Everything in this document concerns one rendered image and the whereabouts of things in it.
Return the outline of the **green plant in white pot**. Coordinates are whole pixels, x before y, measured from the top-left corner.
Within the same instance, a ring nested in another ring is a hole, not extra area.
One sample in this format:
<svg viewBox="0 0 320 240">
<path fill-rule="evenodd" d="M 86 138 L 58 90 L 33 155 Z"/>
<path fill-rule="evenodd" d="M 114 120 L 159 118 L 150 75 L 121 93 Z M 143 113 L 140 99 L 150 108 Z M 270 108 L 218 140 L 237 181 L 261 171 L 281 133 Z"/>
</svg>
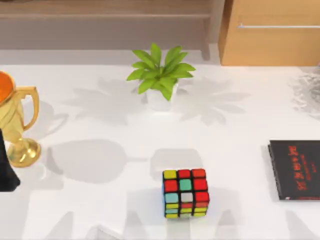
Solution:
<svg viewBox="0 0 320 240">
<path fill-rule="evenodd" d="M 194 66 L 184 62 L 187 52 L 181 46 L 174 46 L 162 56 L 162 50 L 152 43 L 149 52 L 134 49 L 132 53 L 139 61 L 132 64 L 134 70 L 126 80 L 139 81 L 137 93 L 145 94 L 148 105 L 155 111 L 170 110 L 176 97 L 179 80 L 191 79 Z"/>
</svg>

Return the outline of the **multicoloured puzzle cube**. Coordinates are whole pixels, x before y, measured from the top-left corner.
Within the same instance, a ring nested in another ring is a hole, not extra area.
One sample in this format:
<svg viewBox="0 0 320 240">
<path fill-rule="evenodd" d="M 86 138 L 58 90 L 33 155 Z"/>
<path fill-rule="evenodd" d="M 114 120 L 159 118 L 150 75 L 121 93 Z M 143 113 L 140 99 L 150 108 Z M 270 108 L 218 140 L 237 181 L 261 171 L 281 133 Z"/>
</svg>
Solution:
<svg viewBox="0 0 320 240">
<path fill-rule="evenodd" d="M 210 195 L 205 169 L 164 170 L 162 192 L 166 219 L 207 215 Z"/>
</svg>

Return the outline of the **wooden open shelf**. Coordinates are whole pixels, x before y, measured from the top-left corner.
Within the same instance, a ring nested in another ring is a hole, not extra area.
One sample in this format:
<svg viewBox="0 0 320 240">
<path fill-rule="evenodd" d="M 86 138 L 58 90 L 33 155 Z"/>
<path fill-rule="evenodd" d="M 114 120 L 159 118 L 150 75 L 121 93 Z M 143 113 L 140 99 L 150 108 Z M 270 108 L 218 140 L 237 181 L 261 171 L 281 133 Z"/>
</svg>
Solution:
<svg viewBox="0 0 320 240">
<path fill-rule="evenodd" d="M 0 0 L 0 50 L 167 50 L 210 57 L 225 0 Z"/>
</svg>

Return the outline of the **wooden cupboard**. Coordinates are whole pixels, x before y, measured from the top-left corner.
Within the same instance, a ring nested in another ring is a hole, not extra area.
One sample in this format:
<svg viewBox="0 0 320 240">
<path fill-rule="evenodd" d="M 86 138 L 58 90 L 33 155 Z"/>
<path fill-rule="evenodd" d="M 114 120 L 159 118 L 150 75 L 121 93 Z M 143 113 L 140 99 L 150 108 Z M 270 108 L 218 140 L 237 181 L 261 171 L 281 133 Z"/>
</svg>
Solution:
<svg viewBox="0 0 320 240">
<path fill-rule="evenodd" d="M 225 0 L 218 37 L 223 66 L 320 63 L 320 29 L 246 29 L 239 24 L 320 26 L 320 0 Z"/>
</svg>

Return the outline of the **black book with red lettering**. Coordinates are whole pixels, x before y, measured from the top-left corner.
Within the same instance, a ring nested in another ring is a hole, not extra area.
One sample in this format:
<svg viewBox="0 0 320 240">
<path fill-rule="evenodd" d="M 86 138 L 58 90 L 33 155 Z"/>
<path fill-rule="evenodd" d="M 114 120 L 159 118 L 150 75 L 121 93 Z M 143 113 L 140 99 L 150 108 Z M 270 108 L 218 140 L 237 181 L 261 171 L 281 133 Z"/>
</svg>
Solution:
<svg viewBox="0 0 320 240">
<path fill-rule="evenodd" d="M 270 140 L 280 200 L 320 201 L 320 140 Z"/>
</svg>

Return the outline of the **gold trophy with orange ball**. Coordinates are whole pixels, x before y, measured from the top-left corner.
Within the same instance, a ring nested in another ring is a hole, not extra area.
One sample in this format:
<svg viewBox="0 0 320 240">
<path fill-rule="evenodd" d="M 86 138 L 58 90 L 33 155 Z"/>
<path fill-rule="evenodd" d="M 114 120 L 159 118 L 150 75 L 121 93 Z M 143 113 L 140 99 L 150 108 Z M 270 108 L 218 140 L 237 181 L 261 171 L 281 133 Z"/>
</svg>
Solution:
<svg viewBox="0 0 320 240">
<path fill-rule="evenodd" d="M 25 123 L 22 100 L 32 98 L 33 117 Z M 23 137 L 36 122 L 40 109 L 40 98 L 35 86 L 16 87 L 13 78 L 0 71 L 0 129 L 5 141 L 10 142 L 7 151 L 9 162 L 16 168 L 34 164 L 41 155 L 41 145 L 32 138 Z"/>
</svg>

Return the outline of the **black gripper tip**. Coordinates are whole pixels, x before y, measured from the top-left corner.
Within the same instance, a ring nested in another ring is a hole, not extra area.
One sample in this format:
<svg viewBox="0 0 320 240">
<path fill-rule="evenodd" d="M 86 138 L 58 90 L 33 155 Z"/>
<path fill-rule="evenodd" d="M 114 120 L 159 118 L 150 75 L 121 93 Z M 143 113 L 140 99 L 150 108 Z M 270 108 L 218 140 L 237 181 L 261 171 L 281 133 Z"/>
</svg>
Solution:
<svg viewBox="0 0 320 240">
<path fill-rule="evenodd" d="M 20 179 L 9 163 L 3 133 L 0 129 L 0 192 L 13 192 L 20 184 Z"/>
</svg>

